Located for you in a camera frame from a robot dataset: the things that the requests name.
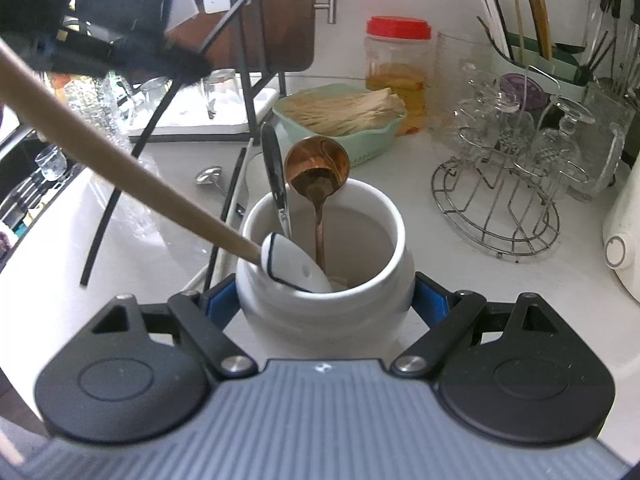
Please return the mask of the white tray under tumblers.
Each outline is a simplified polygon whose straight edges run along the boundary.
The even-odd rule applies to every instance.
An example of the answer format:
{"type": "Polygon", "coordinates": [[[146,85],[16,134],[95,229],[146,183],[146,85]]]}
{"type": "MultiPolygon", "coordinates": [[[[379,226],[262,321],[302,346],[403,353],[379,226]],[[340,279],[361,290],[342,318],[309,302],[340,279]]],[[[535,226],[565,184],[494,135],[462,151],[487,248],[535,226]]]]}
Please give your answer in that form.
{"type": "MultiPolygon", "coordinates": [[[[263,88],[254,99],[258,122],[266,117],[279,97],[279,91],[263,88]]],[[[157,136],[201,136],[202,134],[241,134],[250,131],[242,100],[222,101],[216,104],[216,114],[208,117],[201,91],[193,87],[180,90],[154,129],[157,136]]],[[[130,122],[129,136],[140,136],[151,118],[151,113],[142,110],[130,122]]]]}

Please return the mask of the silver black handled utensil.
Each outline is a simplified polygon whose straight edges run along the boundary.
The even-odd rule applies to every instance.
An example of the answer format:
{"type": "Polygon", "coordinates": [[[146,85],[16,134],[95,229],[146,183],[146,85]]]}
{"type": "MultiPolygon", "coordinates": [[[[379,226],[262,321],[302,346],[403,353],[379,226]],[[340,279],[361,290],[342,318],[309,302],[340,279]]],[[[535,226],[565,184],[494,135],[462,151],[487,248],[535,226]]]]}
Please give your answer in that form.
{"type": "Polygon", "coordinates": [[[288,211],[288,193],[283,171],[282,156],[276,130],[269,122],[265,122],[260,129],[262,142],[262,158],[264,159],[266,174],[272,198],[276,203],[280,226],[283,235],[292,237],[290,212],[288,211]]]}

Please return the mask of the upside down glass cup right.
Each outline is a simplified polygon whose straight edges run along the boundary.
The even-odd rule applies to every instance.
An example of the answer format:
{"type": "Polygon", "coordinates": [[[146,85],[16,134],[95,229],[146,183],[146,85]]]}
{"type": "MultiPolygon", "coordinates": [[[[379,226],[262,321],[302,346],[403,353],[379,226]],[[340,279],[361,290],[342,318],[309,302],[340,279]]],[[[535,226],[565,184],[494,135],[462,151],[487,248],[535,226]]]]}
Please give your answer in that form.
{"type": "Polygon", "coordinates": [[[549,198],[559,200],[570,181],[585,183],[589,179],[582,169],[582,153],[574,134],[579,125],[591,126],[596,118],[582,104],[565,96],[552,96],[544,116],[554,110],[561,113],[559,125],[537,130],[521,165],[539,178],[549,198]]]}

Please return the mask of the green chopstick holder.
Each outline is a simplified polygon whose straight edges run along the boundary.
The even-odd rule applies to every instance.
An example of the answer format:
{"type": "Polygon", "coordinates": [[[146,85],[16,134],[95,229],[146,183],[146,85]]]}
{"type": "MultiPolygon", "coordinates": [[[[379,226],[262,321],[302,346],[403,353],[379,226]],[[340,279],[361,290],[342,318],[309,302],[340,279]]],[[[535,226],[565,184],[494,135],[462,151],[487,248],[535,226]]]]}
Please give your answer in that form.
{"type": "Polygon", "coordinates": [[[489,44],[494,49],[494,67],[501,75],[528,76],[535,68],[541,75],[535,78],[540,88],[549,93],[581,100],[587,93],[587,84],[593,70],[608,54],[608,48],[596,44],[591,58],[585,63],[567,47],[552,40],[550,18],[546,0],[527,0],[534,23],[534,38],[524,35],[522,6],[513,0],[516,31],[506,27],[503,8],[499,0],[480,0],[484,15],[477,19],[484,28],[489,44]]]}

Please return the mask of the white paper towel in jar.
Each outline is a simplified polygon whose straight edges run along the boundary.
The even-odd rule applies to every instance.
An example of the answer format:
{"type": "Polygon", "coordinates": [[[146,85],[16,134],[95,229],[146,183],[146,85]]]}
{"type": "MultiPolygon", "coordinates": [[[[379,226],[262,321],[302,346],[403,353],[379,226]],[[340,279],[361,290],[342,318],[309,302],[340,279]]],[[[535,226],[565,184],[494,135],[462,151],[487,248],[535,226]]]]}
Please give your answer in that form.
{"type": "Polygon", "coordinates": [[[341,292],[342,290],[349,289],[348,279],[341,278],[340,276],[329,276],[328,281],[332,286],[334,292],[341,292]]]}

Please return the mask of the copper spoon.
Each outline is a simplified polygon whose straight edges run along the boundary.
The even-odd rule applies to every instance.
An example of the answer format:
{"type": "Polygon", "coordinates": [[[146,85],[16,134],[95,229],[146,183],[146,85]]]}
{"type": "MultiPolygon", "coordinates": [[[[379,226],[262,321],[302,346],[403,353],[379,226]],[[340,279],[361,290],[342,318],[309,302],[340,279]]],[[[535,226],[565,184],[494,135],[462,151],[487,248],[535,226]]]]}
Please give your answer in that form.
{"type": "Polygon", "coordinates": [[[329,136],[308,136],[295,143],[284,163],[286,183],[314,207],[314,258],[326,270],[323,207],[346,183],[350,160],[345,149],[329,136]]]}

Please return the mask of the glass tumbler right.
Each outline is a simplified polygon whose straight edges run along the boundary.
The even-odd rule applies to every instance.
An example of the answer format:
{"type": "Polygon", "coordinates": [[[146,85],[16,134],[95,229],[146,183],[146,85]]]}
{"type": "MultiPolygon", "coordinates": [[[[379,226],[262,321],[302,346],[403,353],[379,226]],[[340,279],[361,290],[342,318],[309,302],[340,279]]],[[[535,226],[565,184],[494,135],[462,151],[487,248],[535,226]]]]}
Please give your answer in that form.
{"type": "Polygon", "coordinates": [[[202,79],[201,89],[209,119],[214,119],[219,114],[231,112],[241,104],[238,82],[233,68],[213,70],[202,79]]]}

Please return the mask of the silver metal spoon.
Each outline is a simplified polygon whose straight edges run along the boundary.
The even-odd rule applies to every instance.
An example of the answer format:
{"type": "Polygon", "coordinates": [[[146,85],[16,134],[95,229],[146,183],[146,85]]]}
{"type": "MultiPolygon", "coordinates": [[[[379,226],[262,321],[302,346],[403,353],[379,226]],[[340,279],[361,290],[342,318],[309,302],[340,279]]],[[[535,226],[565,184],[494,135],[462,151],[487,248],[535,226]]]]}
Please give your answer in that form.
{"type": "Polygon", "coordinates": [[[213,185],[213,187],[216,188],[222,196],[225,196],[226,189],[220,183],[221,176],[221,166],[211,166],[209,168],[203,169],[198,173],[198,175],[195,177],[195,183],[199,186],[213,185]]]}

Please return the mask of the upside down glass cup left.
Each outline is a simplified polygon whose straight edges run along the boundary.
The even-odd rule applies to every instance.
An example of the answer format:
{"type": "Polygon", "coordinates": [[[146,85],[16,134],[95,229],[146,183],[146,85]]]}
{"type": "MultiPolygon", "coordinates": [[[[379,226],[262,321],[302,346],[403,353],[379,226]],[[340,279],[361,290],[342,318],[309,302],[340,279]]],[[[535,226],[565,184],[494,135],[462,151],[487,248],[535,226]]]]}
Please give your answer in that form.
{"type": "Polygon", "coordinates": [[[450,130],[459,158],[474,165],[496,147],[500,119],[503,115],[516,113],[520,101],[506,80],[480,70],[472,62],[462,64],[462,74],[471,94],[454,107],[450,130]]]}

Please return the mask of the brown wooden cutting board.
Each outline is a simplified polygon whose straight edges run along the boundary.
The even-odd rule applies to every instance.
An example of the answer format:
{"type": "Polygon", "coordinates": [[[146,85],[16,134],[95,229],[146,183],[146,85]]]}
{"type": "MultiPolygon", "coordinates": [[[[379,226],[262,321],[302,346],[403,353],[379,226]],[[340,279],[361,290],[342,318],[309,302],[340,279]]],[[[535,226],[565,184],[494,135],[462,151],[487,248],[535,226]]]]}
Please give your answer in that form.
{"type": "MultiPolygon", "coordinates": [[[[250,72],[301,72],[314,60],[316,0],[250,0],[242,7],[246,65],[250,72]],[[260,40],[265,40],[265,65],[260,40]]],[[[167,35],[183,47],[198,50],[224,17],[224,11],[199,13],[171,29],[167,35]]],[[[215,68],[240,70],[239,41],[227,25],[205,57],[215,68]]]]}

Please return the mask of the green plastic basket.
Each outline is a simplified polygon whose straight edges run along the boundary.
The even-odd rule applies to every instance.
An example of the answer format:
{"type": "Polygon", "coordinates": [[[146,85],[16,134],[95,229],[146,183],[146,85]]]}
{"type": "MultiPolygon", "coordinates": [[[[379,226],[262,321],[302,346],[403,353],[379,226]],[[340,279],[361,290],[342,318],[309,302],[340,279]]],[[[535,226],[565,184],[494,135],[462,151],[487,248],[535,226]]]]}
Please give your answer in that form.
{"type": "MultiPolygon", "coordinates": [[[[349,84],[327,84],[326,86],[307,90],[318,91],[322,96],[336,96],[337,94],[349,92],[367,92],[367,90],[356,88],[349,84]]],[[[282,102],[289,97],[290,96],[287,96],[286,98],[277,101],[277,103],[273,105],[273,113],[276,114],[277,118],[282,122],[290,141],[295,143],[308,138],[308,136],[322,136],[322,134],[313,133],[309,129],[299,125],[297,122],[293,122],[292,119],[283,115],[279,110],[279,107],[282,102]]],[[[394,137],[396,136],[396,133],[398,133],[398,129],[406,116],[407,112],[404,117],[392,120],[383,128],[363,130],[350,134],[349,136],[330,136],[330,138],[341,144],[347,152],[350,162],[354,166],[357,166],[369,159],[375,158],[390,148],[394,137]]]]}

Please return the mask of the textured glass bottle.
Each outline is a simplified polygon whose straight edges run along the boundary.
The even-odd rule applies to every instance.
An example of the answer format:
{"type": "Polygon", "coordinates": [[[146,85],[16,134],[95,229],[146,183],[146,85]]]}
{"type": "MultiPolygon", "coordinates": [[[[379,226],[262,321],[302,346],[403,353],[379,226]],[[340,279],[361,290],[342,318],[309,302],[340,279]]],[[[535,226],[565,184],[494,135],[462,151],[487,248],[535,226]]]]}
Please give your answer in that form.
{"type": "Polygon", "coordinates": [[[68,106],[83,120],[99,129],[107,140],[123,151],[132,149],[124,118],[117,104],[112,78],[74,75],[64,86],[64,94],[68,106]]]}

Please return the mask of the white ceramic utensil jar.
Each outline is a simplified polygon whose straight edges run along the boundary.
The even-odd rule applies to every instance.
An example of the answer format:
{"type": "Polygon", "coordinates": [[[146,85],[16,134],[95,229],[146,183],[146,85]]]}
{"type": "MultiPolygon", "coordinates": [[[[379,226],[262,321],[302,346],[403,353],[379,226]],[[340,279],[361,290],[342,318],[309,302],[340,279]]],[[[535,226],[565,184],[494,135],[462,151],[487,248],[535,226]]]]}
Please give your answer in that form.
{"type": "Polygon", "coordinates": [[[324,206],[326,275],[349,289],[307,294],[245,260],[235,283],[247,323],[270,358],[386,359],[408,314],[414,262],[404,219],[374,186],[350,179],[324,206]]]}

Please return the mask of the purple lidded container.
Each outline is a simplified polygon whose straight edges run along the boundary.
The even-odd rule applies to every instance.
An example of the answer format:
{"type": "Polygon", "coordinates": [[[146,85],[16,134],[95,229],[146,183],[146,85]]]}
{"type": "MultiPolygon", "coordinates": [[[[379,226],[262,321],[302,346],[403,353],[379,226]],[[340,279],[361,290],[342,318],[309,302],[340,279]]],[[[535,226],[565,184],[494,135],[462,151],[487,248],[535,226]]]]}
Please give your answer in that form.
{"type": "Polygon", "coordinates": [[[548,105],[548,93],[535,79],[517,73],[505,74],[502,79],[513,88],[518,96],[518,102],[526,112],[541,112],[548,105]]]}

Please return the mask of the upside down glass cup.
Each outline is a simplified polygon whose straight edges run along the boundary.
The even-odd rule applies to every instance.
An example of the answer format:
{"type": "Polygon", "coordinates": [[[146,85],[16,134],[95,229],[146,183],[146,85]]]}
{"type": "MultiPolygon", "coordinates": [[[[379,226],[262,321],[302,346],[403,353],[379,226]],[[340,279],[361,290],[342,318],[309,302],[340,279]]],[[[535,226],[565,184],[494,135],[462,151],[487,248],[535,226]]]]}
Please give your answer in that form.
{"type": "Polygon", "coordinates": [[[503,115],[516,113],[520,101],[506,80],[480,70],[472,62],[462,64],[462,74],[471,94],[454,107],[450,130],[459,158],[474,165],[496,147],[500,119],[503,115]]]}
{"type": "Polygon", "coordinates": [[[582,104],[565,96],[552,96],[544,116],[554,110],[561,113],[559,125],[537,130],[521,165],[539,178],[549,198],[559,200],[570,181],[585,183],[589,179],[582,169],[582,153],[574,134],[579,125],[591,126],[596,118],[582,104]]]}

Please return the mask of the tall clear glass cup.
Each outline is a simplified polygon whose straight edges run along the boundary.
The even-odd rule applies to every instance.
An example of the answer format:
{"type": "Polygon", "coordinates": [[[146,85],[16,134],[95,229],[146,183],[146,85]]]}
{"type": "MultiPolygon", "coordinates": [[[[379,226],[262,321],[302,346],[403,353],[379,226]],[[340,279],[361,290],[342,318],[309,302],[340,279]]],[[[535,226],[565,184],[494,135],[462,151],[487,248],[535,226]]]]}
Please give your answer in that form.
{"type": "Polygon", "coordinates": [[[463,32],[440,30],[435,39],[428,84],[428,131],[437,141],[446,139],[454,118],[454,108],[471,95],[466,76],[469,65],[473,70],[487,70],[492,47],[489,41],[463,32]]]}

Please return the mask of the white ceramic spoon black rim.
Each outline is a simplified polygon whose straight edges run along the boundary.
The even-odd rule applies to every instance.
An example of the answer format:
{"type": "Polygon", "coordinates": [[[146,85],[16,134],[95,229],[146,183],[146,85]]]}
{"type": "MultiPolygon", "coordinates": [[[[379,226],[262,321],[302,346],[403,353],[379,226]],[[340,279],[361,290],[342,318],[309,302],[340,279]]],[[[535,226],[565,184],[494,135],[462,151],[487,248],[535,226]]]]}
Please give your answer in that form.
{"type": "Polygon", "coordinates": [[[314,294],[333,292],[318,264],[292,240],[270,233],[260,248],[260,267],[274,282],[314,294]]]}

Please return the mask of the white electric kettle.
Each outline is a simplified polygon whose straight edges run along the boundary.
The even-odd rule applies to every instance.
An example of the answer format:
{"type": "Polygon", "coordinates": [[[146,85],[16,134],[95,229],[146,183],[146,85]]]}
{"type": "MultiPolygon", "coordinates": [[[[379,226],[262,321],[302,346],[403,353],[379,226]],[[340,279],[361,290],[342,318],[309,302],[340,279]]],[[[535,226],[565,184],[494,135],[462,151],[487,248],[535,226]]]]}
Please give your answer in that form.
{"type": "Polygon", "coordinates": [[[640,295],[639,185],[639,159],[636,159],[602,228],[604,261],[636,301],[640,295]]]}

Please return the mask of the red lidded plastic jar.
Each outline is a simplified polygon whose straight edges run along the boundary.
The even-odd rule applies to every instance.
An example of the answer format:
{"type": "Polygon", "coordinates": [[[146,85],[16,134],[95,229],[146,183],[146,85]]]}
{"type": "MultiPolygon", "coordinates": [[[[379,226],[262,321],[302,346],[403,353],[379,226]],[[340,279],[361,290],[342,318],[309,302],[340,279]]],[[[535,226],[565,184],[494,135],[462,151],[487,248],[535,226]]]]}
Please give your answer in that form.
{"type": "Polygon", "coordinates": [[[432,28],[422,18],[373,15],[367,20],[366,88],[390,88],[405,103],[398,134],[417,133],[426,119],[426,86],[432,28]]]}

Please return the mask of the black metal shelf rack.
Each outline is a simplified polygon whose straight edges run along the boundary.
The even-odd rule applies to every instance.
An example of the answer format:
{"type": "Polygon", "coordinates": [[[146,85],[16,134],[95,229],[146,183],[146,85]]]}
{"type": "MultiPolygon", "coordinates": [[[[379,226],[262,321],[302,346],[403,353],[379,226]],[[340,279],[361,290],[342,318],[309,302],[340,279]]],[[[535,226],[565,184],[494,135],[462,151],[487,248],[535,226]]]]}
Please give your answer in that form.
{"type": "MultiPolygon", "coordinates": [[[[258,52],[259,61],[262,63],[262,65],[260,66],[260,69],[262,70],[262,78],[260,78],[260,81],[258,81],[258,83],[254,86],[250,83],[250,66],[248,66],[248,50],[243,16],[243,8],[244,6],[246,6],[246,0],[231,0],[231,3],[231,9],[227,11],[226,14],[224,14],[221,21],[203,40],[200,47],[200,52],[201,54],[205,54],[227,28],[231,30],[232,46],[235,47],[235,53],[238,55],[238,63],[243,91],[243,102],[245,107],[245,115],[248,122],[248,138],[252,141],[256,141],[258,137],[259,122],[257,120],[255,112],[254,97],[260,90],[262,90],[262,88],[265,87],[266,84],[268,84],[268,82],[273,80],[273,77],[276,76],[276,74],[267,72],[265,58],[265,39],[261,39],[259,40],[258,44],[258,52]]],[[[162,118],[163,114],[168,109],[169,104],[172,102],[178,91],[183,86],[184,83],[181,80],[175,80],[163,96],[163,99],[160,100],[160,104],[158,104],[158,107],[156,108],[156,110],[154,110],[154,113],[149,119],[148,124],[143,129],[142,135],[132,148],[131,155],[134,156],[135,159],[138,159],[142,154],[145,145],[149,142],[150,137],[152,136],[152,133],[157,126],[157,123],[160,121],[160,118],[162,118]]],[[[120,196],[122,196],[122,191],[118,188],[115,188],[107,201],[104,213],[102,214],[101,220],[98,224],[98,227],[96,228],[96,234],[94,234],[91,246],[89,248],[84,268],[82,269],[81,277],[79,280],[79,285],[82,287],[86,287],[89,284],[93,267],[96,263],[96,258],[98,258],[98,253],[101,248],[107,227],[110,224],[112,215],[114,214],[120,196]]]]}

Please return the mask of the bundle of wooden sticks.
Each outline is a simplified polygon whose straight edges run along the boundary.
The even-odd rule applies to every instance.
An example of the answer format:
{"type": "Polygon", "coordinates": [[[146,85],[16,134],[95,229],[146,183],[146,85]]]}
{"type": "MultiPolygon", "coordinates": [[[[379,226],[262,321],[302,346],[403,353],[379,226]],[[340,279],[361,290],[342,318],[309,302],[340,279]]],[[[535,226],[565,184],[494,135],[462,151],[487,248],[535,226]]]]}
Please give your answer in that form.
{"type": "Polygon", "coordinates": [[[404,101],[389,88],[336,96],[306,90],[285,99],[279,110],[293,122],[322,136],[349,136],[383,128],[404,117],[407,111],[404,101]]]}

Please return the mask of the long wooden stick utensil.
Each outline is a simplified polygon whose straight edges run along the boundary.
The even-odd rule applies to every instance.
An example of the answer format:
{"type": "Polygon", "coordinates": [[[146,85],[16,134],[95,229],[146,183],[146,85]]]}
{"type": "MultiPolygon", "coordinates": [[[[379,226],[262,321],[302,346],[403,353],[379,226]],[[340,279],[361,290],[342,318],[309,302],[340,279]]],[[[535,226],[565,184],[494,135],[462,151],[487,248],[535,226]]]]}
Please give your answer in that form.
{"type": "Polygon", "coordinates": [[[62,104],[9,48],[1,45],[1,99],[47,140],[103,179],[183,229],[250,263],[260,263],[260,247],[214,218],[133,157],[108,142],[92,125],[62,104]]]}

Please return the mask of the small wine glass in sink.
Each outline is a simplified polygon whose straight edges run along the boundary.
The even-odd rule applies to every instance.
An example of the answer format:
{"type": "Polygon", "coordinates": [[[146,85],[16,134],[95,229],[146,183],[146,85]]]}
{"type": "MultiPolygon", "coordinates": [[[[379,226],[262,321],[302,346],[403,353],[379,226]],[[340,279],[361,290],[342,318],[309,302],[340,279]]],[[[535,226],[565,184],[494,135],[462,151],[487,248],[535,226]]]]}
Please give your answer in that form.
{"type": "Polygon", "coordinates": [[[46,181],[55,182],[66,173],[67,159],[58,146],[47,146],[36,156],[35,162],[46,181]]]}

